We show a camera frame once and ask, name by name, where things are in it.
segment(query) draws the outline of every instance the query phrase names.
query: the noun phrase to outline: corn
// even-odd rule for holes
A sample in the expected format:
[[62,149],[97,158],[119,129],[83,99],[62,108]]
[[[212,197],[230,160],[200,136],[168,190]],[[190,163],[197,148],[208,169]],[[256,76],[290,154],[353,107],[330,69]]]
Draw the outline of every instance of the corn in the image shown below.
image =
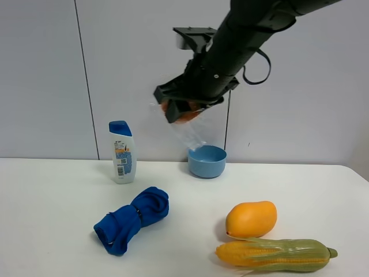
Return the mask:
[[220,245],[219,259],[247,270],[313,272],[337,257],[337,251],[313,239],[247,238]]

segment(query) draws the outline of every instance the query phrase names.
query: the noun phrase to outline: rolled cloth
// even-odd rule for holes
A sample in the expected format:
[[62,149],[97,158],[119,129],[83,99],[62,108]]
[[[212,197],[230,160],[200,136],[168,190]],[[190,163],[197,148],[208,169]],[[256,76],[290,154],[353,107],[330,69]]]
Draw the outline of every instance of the rolled cloth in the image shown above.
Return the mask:
[[121,256],[128,242],[142,227],[168,215],[169,201],[165,191],[154,186],[145,189],[130,205],[107,214],[93,229],[108,253]]

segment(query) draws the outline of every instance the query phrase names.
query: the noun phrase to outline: shampoo bottle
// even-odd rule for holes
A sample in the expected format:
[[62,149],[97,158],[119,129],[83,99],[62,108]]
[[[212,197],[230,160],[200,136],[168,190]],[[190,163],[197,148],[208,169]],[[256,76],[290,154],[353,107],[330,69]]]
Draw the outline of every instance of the shampoo bottle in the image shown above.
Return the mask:
[[126,121],[110,122],[109,131],[113,151],[114,181],[118,184],[131,183],[136,174],[137,164],[132,132]]

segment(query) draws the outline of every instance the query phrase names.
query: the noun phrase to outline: table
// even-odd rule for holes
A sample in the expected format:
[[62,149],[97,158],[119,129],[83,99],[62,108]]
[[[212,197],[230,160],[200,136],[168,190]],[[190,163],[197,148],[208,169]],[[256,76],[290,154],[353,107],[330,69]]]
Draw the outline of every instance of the table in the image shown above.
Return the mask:
[[[338,257],[315,273],[246,276],[369,274],[369,184],[347,167],[227,164],[220,177],[200,179],[186,163],[138,162],[127,185],[112,171],[111,161],[0,159],[0,276],[241,276],[214,250],[229,241],[232,207],[261,200],[278,210],[266,238],[317,239]],[[93,225],[149,186],[169,194],[169,215],[141,229],[124,256],[108,254]]]

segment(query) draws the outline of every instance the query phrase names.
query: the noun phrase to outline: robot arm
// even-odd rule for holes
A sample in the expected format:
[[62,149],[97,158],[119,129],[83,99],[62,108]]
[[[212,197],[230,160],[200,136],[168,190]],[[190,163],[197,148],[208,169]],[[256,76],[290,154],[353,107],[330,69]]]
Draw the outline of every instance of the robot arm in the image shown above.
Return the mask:
[[302,16],[340,0],[231,0],[231,10],[216,31],[174,28],[194,51],[184,73],[159,85],[155,98],[169,123],[223,102],[239,84],[235,75],[274,33]]

